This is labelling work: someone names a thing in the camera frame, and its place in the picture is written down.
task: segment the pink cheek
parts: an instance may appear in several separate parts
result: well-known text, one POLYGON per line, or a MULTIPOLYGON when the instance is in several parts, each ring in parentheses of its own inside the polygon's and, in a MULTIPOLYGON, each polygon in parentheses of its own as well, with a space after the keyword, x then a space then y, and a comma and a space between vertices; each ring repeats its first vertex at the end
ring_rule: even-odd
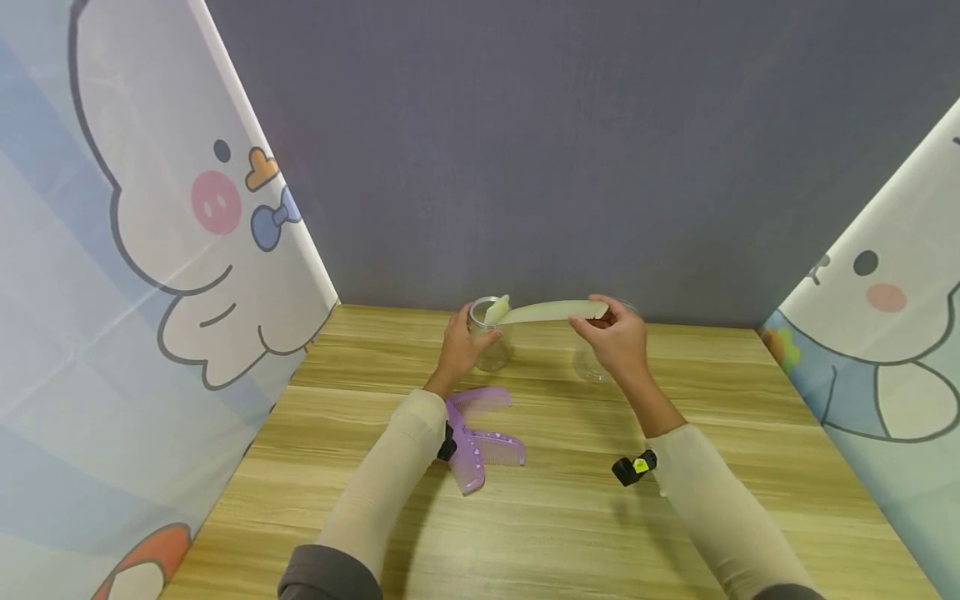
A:
POLYGON ((240 193, 226 175, 204 171, 193 181, 190 190, 193 216, 204 229, 216 235, 227 235, 240 223, 240 193))
POLYGON ((896 285, 877 283, 867 289, 867 302, 880 312, 899 313, 906 308, 906 294, 896 285))

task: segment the black device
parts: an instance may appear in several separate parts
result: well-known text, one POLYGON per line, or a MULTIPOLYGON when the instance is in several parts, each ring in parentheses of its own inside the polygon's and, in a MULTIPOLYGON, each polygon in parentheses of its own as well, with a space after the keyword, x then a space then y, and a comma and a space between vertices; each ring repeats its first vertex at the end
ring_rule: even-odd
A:
POLYGON ((657 468, 657 454, 653 450, 644 450, 642 454, 630 460, 623 457, 613 463, 612 471, 623 487, 632 486, 643 476, 657 468))
POLYGON ((456 451, 457 443, 453 441, 453 427, 450 426, 450 421, 447 421, 444 443, 440 446, 440 451, 437 452, 437 458, 449 463, 450 459, 453 458, 453 453, 456 451))

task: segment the hand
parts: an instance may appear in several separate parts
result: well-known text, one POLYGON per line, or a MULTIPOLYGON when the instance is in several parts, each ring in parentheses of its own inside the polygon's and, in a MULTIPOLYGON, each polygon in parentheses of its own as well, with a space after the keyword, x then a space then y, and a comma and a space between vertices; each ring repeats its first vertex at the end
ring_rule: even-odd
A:
POLYGON ((473 337, 467 329, 470 305, 465 304, 450 317, 444 332, 444 347, 440 350, 437 370, 430 376, 423 389, 446 398, 453 386, 477 364, 480 354, 500 339, 500 331, 488 331, 480 337, 473 337))
POLYGON ((590 295, 610 309, 600 319, 570 317, 570 326, 587 340, 597 361, 620 380, 631 372, 647 372, 647 323, 618 300, 590 295))

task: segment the transparent cup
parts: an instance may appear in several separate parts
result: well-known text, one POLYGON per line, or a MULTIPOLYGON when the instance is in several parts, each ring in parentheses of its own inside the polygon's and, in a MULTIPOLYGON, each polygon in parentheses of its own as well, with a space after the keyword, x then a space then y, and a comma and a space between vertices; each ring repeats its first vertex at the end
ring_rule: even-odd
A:
MULTIPOLYGON (((620 300, 621 304, 630 310, 634 310, 629 302, 621 299, 615 300, 620 300)), ((585 381, 596 381, 597 383, 611 381, 611 375, 603 368, 600 361, 597 360, 597 356, 593 352, 593 348, 590 347, 590 344, 587 343, 587 340, 578 334, 574 335, 577 336, 577 344, 573 350, 573 370, 585 381)))
MULTIPOLYGON (((499 299, 498 296, 484 296, 473 301, 470 305, 470 318, 467 328, 474 337, 479 337, 488 331, 500 329, 495 325, 484 325, 484 318, 487 316, 487 309, 499 299)), ((514 355, 514 347, 510 344, 509 327, 500 329, 500 339, 492 346, 484 350, 477 361, 477 369, 480 371, 492 372, 503 369, 510 362, 514 355)))

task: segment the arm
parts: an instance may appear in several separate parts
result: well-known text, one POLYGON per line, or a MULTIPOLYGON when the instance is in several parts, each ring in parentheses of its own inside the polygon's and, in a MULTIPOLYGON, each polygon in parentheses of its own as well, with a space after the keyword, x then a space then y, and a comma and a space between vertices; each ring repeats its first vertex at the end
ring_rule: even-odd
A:
POLYGON ((473 338, 469 304, 450 318, 437 369, 397 407, 387 429, 350 477, 315 544, 294 550, 280 579, 281 600, 373 600, 387 542, 410 493, 444 442, 444 400, 480 353, 499 337, 473 338))
POLYGON ((590 299, 606 302, 610 312, 596 322, 571 318, 570 324, 630 402, 647 445, 657 454, 660 492, 727 595, 821 598, 777 524, 657 385, 647 368, 643 320, 616 300, 590 299), (788 595, 791 589, 795 595, 788 595))

